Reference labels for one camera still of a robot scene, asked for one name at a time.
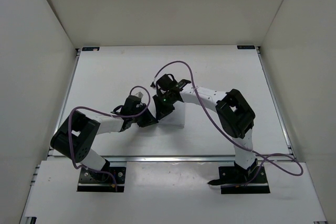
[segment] wall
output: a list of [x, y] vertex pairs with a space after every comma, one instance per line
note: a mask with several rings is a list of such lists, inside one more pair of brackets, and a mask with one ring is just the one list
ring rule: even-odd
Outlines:
[[19, 223], [75, 55], [46, 0], [0, 0], [0, 223]]
[[282, 0], [50, 0], [76, 47], [260, 45]]
[[294, 151], [336, 223], [336, 0], [284, 0], [261, 47]]

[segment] purple cable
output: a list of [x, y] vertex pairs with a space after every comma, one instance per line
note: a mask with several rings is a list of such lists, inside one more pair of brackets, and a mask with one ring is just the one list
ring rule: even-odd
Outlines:
[[69, 115], [69, 121], [68, 121], [68, 136], [69, 136], [69, 145], [70, 145], [70, 156], [71, 156], [71, 161], [72, 161], [72, 164], [74, 166], [75, 169], [79, 169], [79, 168], [85, 168], [87, 170], [90, 170], [92, 172], [95, 172], [95, 173], [103, 173], [103, 174], [107, 174], [109, 176], [111, 176], [112, 180], [113, 180], [113, 183], [115, 184], [115, 190], [117, 191], [117, 181], [115, 180], [115, 177], [110, 173], [110, 172], [105, 172], [105, 171], [102, 171], [102, 170], [95, 170], [95, 169], [91, 169], [85, 165], [79, 165], [77, 166], [76, 165], [76, 161], [75, 161], [75, 154], [74, 154], [74, 149], [73, 149], [73, 141], [72, 141], [72, 128], [71, 128], [71, 122], [72, 122], [72, 116], [74, 114], [74, 112], [76, 110], [89, 110], [89, 111], [92, 111], [92, 112], [95, 112], [97, 114], [101, 114], [101, 115], [105, 115], [105, 116], [112, 116], [114, 118], [135, 118], [137, 116], [140, 116], [142, 115], [147, 109], [148, 109], [148, 106], [149, 104], [151, 103], [151, 95], [149, 94], [149, 91], [144, 88], [143, 86], [135, 86], [131, 89], [130, 91], [130, 94], [132, 94], [132, 91], [136, 88], [141, 88], [143, 89], [144, 91], [146, 91], [147, 95], [148, 95], [148, 104], [146, 105], [146, 107], [138, 114], [136, 115], [111, 115], [111, 114], [107, 114], [107, 113], [104, 113], [104, 112], [101, 112], [101, 111], [98, 111], [98, 110], [94, 110], [94, 109], [91, 109], [91, 108], [88, 108], [88, 107], [85, 107], [85, 106], [78, 106], [78, 107], [75, 107], [71, 110], [70, 112], [70, 115]]
[[[237, 146], [237, 147], [239, 147], [239, 148], [241, 148], [241, 149], [243, 149], [243, 150], [245, 150], [245, 151], [253, 152], [254, 154], [256, 154], [257, 156], [259, 156], [259, 157], [261, 157], [261, 158], [263, 159], [263, 161], [262, 161], [262, 162], [260, 163], [260, 165], [259, 165], [259, 168], [257, 169], [257, 172], [255, 173], [254, 177], [253, 177], [250, 181], [248, 181], [248, 182], [246, 182], [246, 183], [242, 183], [242, 184], [229, 185], [229, 186], [226, 186], [226, 187], [242, 186], [242, 185], [247, 185], [248, 183], [252, 182], [252, 181], [257, 177], [257, 175], [259, 174], [259, 172], [260, 172], [260, 170], [261, 170], [262, 165], [263, 165], [264, 162], [266, 162], [266, 161], [269, 162], [269, 163], [271, 163], [271, 164], [273, 164], [274, 166], [276, 166], [277, 168], [279, 168], [279, 169], [282, 170], [283, 172], [285, 172], [285, 173], [287, 173], [287, 174], [290, 174], [290, 175], [292, 175], [292, 176], [301, 176], [301, 175], [303, 174], [303, 168], [302, 168], [301, 164], [300, 164], [299, 162], [297, 162], [297, 161], [295, 160], [295, 158], [291, 157], [290, 155], [285, 154], [285, 153], [273, 153], [273, 154], [270, 154], [270, 155], [268, 155], [268, 156], [263, 156], [263, 155], [261, 155], [260, 153], [258, 153], [257, 151], [250, 150], [250, 149], [248, 149], [248, 148], [245, 148], [245, 147], [243, 147], [243, 146], [237, 144], [237, 143], [234, 142], [228, 135], [226, 135], [226, 133], [225, 133], [225, 132], [224, 132], [224, 131], [223, 131], [223, 130], [216, 124], [216, 122], [212, 119], [212, 117], [210, 116], [209, 112], [207, 111], [207, 109], [206, 109], [206, 107], [205, 107], [205, 105], [204, 105], [204, 103], [203, 103], [203, 101], [202, 101], [200, 95], [198, 94], [198, 91], [197, 91], [197, 88], [196, 88], [196, 85], [195, 85], [195, 81], [194, 81], [193, 71], [191, 70], [191, 67], [190, 67], [186, 62], [181, 61], [181, 60], [176, 60], [176, 61], [172, 61], [172, 62], [170, 62], [170, 63], [164, 65], [164, 66], [163, 66], [163, 67], [156, 73], [156, 75], [155, 75], [155, 77], [154, 77], [154, 80], [156, 79], [156, 77], [159, 75], [159, 73], [160, 73], [164, 68], [166, 68], [167, 66], [169, 66], [169, 65], [171, 65], [171, 64], [174, 64], [174, 63], [182, 63], [182, 64], [186, 65], [186, 67], [188, 68], [188, 70], [189, 70], [189, 72], [190, 72], [191, 84], [192, 84], [192, 86], [193, 86], [193, 88], [194, 88], [194, 90], [195, 90], [196, 97], [197, 97], [197, 99], [198, 99], [198, 101], [199, 101], [199, 103], [200, 103], [202, 109], [204, 110], [206, 116], [209, 118], [209, 120], [210, 120], [211, 123], [215, 126], [215, 128], [216, 128], [216, 129], [217, 129], [217, 130], [218, 130], [218, 131], [219, 131], [219, 132], [220, 132], [226, 139], [228, 139], [233, 145], [235, 145], [235, 146]], [[299, 166], [300, 169], [301, 169], [301, 172], [298, 173], [298, 174], [296, 174], [296, 173], [292, 173], [292, 172], [290, 172], [290, 171], [288, 171], [288, 170], [283, 169], [281, 166], [277, 165], [276, 163], [274, 163], [273, 161], [271, 161], [271, 160], [268, 159], [269, 157], [272, 157], [272, 156], [285, 156], [285, 157], [291, 159], [291, 160], [294, 161], [296, 164], [298, 164], [298, 166]]]

